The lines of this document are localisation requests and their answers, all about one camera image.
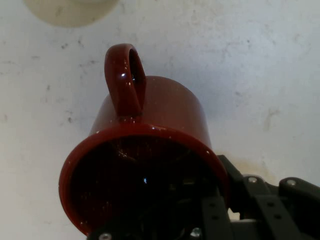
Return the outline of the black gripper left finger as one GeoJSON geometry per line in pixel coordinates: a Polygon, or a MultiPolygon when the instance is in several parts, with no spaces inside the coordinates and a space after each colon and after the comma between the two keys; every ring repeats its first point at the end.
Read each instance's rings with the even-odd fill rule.
{"type": "Polygon", "coordinates": [[[215,182],[184,182],[92,231],[89,240],[232,239],[224,198],[215,182]]]}

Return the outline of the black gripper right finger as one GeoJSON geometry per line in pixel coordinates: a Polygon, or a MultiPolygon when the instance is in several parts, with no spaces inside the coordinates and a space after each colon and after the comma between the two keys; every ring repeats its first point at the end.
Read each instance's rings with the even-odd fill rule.
{"type": "Polygon", "coordinates": [[[297,177],[272,185],[257,175],[244,175],[224,155],[218,159],[229,179],[229,208],[240,214],[243,225],[232,224],[240,239],[318,240],[320,188],[297,177]]]}

